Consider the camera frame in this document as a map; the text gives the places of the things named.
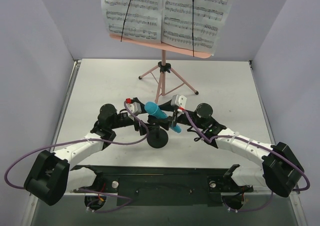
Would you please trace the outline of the blue toy microphone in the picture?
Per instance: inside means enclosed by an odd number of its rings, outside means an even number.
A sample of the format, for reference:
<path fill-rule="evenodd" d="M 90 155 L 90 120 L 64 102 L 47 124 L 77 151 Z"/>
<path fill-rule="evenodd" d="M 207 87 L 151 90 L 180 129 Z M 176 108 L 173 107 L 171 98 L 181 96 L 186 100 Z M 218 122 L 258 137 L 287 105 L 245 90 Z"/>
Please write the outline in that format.
<path fill-rule="evenodd" d="M 156 119 L 166 119 L 168 116 L 162 111 L 155 102 L 147 102 L 144 107 L 145 111 Z"/>

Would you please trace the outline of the black microphone stand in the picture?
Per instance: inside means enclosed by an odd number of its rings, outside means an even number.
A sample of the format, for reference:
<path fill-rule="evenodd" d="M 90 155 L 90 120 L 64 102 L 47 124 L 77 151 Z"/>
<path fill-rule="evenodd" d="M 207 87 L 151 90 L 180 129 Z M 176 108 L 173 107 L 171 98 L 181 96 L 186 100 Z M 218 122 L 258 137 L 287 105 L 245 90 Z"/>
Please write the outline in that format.
<path fill-rule="evenodd" d="M 155 116 L 148 116 L 147 127 L 149 134 L 147 136 L 147 143 L 155 149 L 160 149 L 166 146 L 169 140 L 167 131 L 169 130 L 169 120 L 159 119 Z"/>

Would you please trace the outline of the sheet music page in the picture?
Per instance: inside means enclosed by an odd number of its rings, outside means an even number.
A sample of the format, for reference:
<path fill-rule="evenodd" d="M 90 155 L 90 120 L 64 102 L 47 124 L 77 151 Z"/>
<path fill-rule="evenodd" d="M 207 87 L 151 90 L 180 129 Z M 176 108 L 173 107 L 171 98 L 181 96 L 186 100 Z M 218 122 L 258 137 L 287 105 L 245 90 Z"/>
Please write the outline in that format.
<path fill-rule="evenodd" d="M 100 0 L 110 34 L 135 41 L 161 42 L 163 0 Z"/>
<path fill-rule="evenodd" d="M 163 0 L 162 42 L 213 55 L 234 0 Z"/>

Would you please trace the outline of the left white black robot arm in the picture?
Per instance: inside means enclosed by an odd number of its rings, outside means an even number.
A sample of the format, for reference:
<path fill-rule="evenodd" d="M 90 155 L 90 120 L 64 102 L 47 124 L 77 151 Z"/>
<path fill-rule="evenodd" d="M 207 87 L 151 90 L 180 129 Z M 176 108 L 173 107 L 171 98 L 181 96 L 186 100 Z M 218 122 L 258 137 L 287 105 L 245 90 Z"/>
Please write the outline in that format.
<path fill-rule="evenodd" d="M 114 105 L 101 106 L 92 130 L 78 141 L 60 143 L 54 152 L 42 151 L 24 182 L 24 189 L 47 205 L 56 204 L 70 190 L 92 186 L 97 173 L 89 168 L 74 167 L 94 153 L 114 143 L 115 129 L 134 126 L 140 131 L 146 125 L 138 119 L 145 113 L 144 105 L 137 98 L 126 99 L 125 112 L 118 113 Z"/>

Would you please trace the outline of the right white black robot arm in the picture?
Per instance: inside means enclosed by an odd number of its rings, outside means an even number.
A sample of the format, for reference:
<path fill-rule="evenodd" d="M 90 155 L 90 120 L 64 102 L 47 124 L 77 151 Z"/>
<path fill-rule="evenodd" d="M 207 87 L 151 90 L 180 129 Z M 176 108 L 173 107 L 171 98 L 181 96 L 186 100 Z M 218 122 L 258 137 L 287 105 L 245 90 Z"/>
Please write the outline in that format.
<path fill-rule="evenodd" d="M 232 131 L 213 118 L 213 108 L 207 103 L 199 104 L 194 111 L 173 102 L 157 108 L 157 113 L 166 111 L 172 112 L 174 125 L 191 126 L 206 144 L 230 151 L 256 164 L 254 168 L 235 165 L 229 169 L 226 176 L 236 185 L 267 187 L 281 197 L 288 197 L 291 192 L 298 190 L 296 185 L 304 178 L 306 186 L 302 190 L 309 189 L 310 181 L 305 170 L 287 144 L 263 143 Z"/>

